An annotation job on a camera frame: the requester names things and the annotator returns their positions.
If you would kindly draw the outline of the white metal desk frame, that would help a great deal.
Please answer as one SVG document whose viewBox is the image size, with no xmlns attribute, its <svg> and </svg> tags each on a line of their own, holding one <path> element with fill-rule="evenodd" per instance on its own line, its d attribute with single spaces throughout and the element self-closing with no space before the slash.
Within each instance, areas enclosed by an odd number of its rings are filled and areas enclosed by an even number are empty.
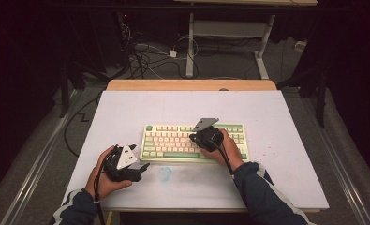
<svg viewBox="0 0 370 225">
<path fill-rule="evenodd" d="M 175 0 L 185 3 L 187 7 L 211 7 L 212 5 L 222 5 L 228 7 L 272 7 L 303 9 L 315 7 L 318 0 Z M 186 54 L 185 76 L 194 78 L 196 71 L 195 56 L 199 46 L 195 37 L 221 37 L 221 38 L 260 38 L 261 44 L 258 50 L 253 51 L 260 77 L 268 80 L 269 76 L 263 62 L 263 54 L 267 42 L 274 26 L 275 15 L 271 13 L 265 22 L 236 22 L 233 19 L 196 19 L 195 13 L 189 14 L 188 47 Z"/>
</svg>

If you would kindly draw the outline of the white table mat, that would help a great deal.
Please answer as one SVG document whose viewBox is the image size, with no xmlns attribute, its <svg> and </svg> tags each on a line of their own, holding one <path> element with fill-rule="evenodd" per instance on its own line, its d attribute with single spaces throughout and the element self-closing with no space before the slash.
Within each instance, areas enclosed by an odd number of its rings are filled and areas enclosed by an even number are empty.
<svg viewBox="0 0 370 225">
<path fill-rule="evenodd" d="M 203 117 L 244 125 L 252 160 L 298 208 L 329 204 L 278 91 L 106 91 L 102 94 L 68 189 L 85 186 L 99 155 L 119 144 L 141 145 L 147 125 L 195 126 Z M 216 164 L 151 164 L 142 179 L 103 200 L 119 211 L 243 212 L 227 169 Z"/>
</svg>

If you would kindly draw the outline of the cream and green keyboard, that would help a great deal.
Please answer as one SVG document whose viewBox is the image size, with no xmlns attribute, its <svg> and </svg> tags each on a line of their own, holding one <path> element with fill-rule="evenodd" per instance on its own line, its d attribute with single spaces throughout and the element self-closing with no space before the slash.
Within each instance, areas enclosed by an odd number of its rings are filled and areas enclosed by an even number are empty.
<svg viewBox="0 0 370 225">
<path fill-rule="evenodd" d="M 235 141 L 242 160 L 250 160 L 243 125 L 217 123 L 214 128 L 224 128 Z M 189 139 L 193 133 L 188 125 L 147 125 L 143 131 L 140 159 L 162 163 L 215 163 Z"/>
</svg>

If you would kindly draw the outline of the wooden table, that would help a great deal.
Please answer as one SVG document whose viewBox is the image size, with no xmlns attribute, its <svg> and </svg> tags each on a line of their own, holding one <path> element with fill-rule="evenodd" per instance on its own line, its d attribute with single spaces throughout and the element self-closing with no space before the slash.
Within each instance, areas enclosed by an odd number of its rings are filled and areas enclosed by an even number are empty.
<svg viewBox="0 0 370 225">
<path fill-rule="evenodd" d="M 244 125 L 252 159 L 274 186 L 303 212 L 326 201 L 283 95 L 270 81 L 111 81 L 128 102 L 120 127 L 146 123 L 190 123 L 218 117 Z"/>
</svg>

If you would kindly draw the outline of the black metal stand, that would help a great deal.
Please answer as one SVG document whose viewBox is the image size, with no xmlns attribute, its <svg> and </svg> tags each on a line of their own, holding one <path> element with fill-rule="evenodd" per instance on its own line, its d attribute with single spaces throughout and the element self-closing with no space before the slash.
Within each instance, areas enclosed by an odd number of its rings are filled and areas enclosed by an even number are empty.
<svg viewBox="0 0 370 225">
<path fill-rule="evenodd" d="M 76 61 L 65 62 L 60 68 L 60 78 L 62 99 L 60 118 L 63 118 L 67 114 L 69 107 L 68 83 L 71 83 L 75 89 L 83 90 L 85 88 L 85 82 L 81 72 L 81 64 Z"/>
<path fill-rule="evenodd" d="M 317 58 L 311 64 L 306 64 L 308 50 L 304 49 L 292 76 L 276 85 L 278 90 L 287 86 L 297 86 L 301 98 L 316 97 L 316 119 L 320 126 L 325 128 L 324 108 L 327 82 L 327 60 Z"/>
</svg>

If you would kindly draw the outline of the person's right hand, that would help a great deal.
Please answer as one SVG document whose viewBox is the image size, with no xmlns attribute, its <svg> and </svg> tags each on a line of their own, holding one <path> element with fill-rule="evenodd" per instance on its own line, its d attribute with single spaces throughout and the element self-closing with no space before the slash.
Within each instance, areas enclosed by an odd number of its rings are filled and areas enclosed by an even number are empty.
<svg viewBox="0 0 370 225">
<path fill-rule="evenodd" d="M 201 148 L 200 151 L 206 157 L 214 159 L 218 164 L 226 166 L 229 171 L 233 173 L 239 166 L 243 165 L 244 162 L 235 141 L 229 136 L 225 129 L 221 128 L 220 131 L 224 137 L 222 145 L 220 146 L 220 149 L 224 152 L 224 156 L 222 156 L 218 150 L 209 152 Z"/>
</svg>

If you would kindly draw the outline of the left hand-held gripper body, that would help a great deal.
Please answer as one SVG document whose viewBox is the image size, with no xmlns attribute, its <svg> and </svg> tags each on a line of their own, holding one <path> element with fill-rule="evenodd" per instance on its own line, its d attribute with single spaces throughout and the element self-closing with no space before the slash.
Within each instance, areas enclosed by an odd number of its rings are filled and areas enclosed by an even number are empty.
<svg viewBox="0 0 370 225">
<path fill-rule="evenodd" d="M 130 169 L 130 166 L 136 161 L 137 158 L 128 145 L 115 145 L 104 159 L 104 172 L 113 182 L 124 180 L 139 182 L 142 172 L 139 169 Z"/>
</svg>

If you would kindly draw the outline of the metal floor rail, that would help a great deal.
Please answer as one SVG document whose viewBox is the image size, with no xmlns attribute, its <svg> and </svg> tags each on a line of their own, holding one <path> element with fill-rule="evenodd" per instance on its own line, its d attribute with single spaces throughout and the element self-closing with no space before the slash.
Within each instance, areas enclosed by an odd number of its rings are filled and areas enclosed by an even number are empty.
<svg viewBox="0 0 370 225">
<path fill-rule="evenodd" d="M 55 105 L 25 142 L 2 183 L 2 199 L 6 208 L 0 225 L 19 223 L 48 165 L 54 146 L 82 94 L 82 90 L 73 90 L 69 94 L 69 108 L 65 115 L 61 115 L 63 105 Z"/>
<path fill-rule="evenodd" d="M 317 129 L 319 136 L 324 142 L 325 152 L 328 160 L 332 164 L 335 176 L 338 179 L 344 195 L 347 198 L 347 202 L 351 207 L 359 225 L 370 225 L 370 214 L 363 203 L 360 192 L 358 189 L 356 189 L 354 183 L 351 181 L 342 160 L 336 153 L 336 149 L 334 148 L 333 142 L 330 140 L 328 133 L 320 126 L 318 120 L 315 118 L 315 110 L 312 103 L 304 98 L 303 106 L 309 114 L 309 117 L 311 118 L 314 127 Z"/>
</svg>

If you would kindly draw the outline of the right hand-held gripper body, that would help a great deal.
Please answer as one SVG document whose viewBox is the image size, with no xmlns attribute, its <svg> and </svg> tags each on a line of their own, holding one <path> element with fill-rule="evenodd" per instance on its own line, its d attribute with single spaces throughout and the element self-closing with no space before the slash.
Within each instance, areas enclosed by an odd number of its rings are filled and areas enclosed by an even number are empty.
<svg viewBox="0 0 370 225">
<path fill-rule="evenodd" d="M 192 134 L 199 135 L 199 141 L 202 142 L 204 149 L 209 152 L 219 148 L 224 139 L 222 132 L 214 127 L 214 124 L 218 121 L 218 118 L 201 118 L 193 128 Z"/>
</svg>

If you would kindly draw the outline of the person's left hand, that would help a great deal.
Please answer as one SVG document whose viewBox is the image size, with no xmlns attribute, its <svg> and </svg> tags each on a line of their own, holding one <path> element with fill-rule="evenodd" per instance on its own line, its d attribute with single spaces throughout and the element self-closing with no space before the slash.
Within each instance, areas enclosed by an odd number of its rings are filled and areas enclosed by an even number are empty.
<svg viewBox="0 0 370 225">
<path fill-rule="evenodd" d="M 92 197 L 95 197 L 95 190 L 97 190 L 100 200 L 103 200 L 116 190 L 127 188 L 132 185 L 132 182 L 130 180 L 124 180 L 121 182 L 112 182 L 105 173 L 99 173 L 99 170 L 102 168 L 102 162 L 104 161 L 104 157 L 113 148 L 114 146 L 112 145 L 99 156 L 97 164 L 91 171 L 88 181 L 84 188 Z"/>
</svg>

